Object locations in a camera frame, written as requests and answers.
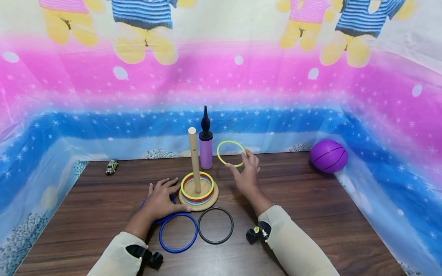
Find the right hand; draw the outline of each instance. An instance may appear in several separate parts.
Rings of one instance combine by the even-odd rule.
[[[242,173],[232,165],[227,163],[225,166],[232,172],[238,190],[245,196],[258,188],[258,173],[260,171],[259,159],[250,150],[246,149],[247,156],[242,153],[244,162]]]

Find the basketball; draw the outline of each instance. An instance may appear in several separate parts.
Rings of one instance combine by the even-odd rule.
[[[333,174],[344,168],[347,163],[347,152],[338,142],[325,139],[313,146],[310,160],[320,171]]]

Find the yellow ring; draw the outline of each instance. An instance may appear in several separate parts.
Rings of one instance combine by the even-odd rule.
[[[200,171],[199,173],[200,173],[200,174],[203,174],[203,175],[205,175],[205,176],[207,176],[207,177],[210,179],[210,182],[211,182],[211,184],[210,184],[210,185],[211,185],[210,190],[209,190],[209,192],[208,192],[207,194],[205,194],[205,195],[202,196],[202,197],[191,197],[191,196],[189,196],[189,195],[184,191],[184,180],[186,180],[189,176],[193,175],[193,173],[189,173],[188,175],[186,175],[186,176],[183,178],[183,180],[181,180],[181,192],[183,193],[183,196],[185,196],[185,197],[188,198],[188,199],[192,199],[192,200],[203,199],[204,197],[210,195],[210,193],[211,193],[211,192],[213,191],[213,189],[215,188],[215,185],[213,184],[213,178],[210,176],[210,174],[205,173],[205,172],[203,172],[203,171]]]
[[[227,163],[226,163],[226,161],[224,161],[224,160],[221,158],[221,156],[220,156],[220,146],[221,146],[222,144],[224,144],[224,143],[233,143],[233,144],[235,144],[235,145],[238,145],[238,146],[244,151],[244,154],[247,155],[246,150],[243,148],[243,146],[241,146],[240,143],[235,142],[235,141],[232,141],[232,140],[222,141],[222,142],[218,145],[218,147],[217,147],[217,155],[218,155],[219,160],[220,160],[221,162],[223,162],[224,165],[227,164]],[[235,165],[235,167],[241,167],[242,165],[244,165],[244,162],[241,162],[241,164]]]

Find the wooden base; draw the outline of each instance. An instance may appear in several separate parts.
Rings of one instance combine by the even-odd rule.
[[[202,205],[191,205],[191,204],[187,203],[183,198],[183,193],[181,193],[181,190],[178,193],[178,199],[181,202],[181,204],[190,206],[192,208],[192,211],[202,212],[202,211],[212,207],[215,204],[215,202],[218,200],[218,196],[219,196],[218,185],[216,184],[215,181],[213,182],[213,185],[214,185],[213,196],[211,197],[211,199],[208,202],[206,202]],[[208,193],[209,189],[210,189],[210,184],[206,181],[201,181],[201,193],[200,194],[195,193],[195,184],[192,180],[191,182],[189,182],[189,184],[186,185],[185,191],[191,197],[200,197],[200,196]]]

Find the sleeve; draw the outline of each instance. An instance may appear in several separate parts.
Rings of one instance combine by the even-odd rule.
[[[176,9],[176,5],[178,3],[179,0],[169,0],[169,4],[172,5],[172,7],[174,7]]]
[[[148,248],[141,239],[121,232],[110,242],[87,276],[136,276],[140,270],[141,259],[126,251],[126,246],[132,244]]]
[[[396,13],[402,8],[405,1],[407,0],[395,0],[391,3],[391,8],[389,9],[388,17],[390,20],[393,19],[393,17],[396,15]]]
[[[258,220],[272,227],[267,243],[289,276],[339,276],[321,248],[281,206],[270,207]]]

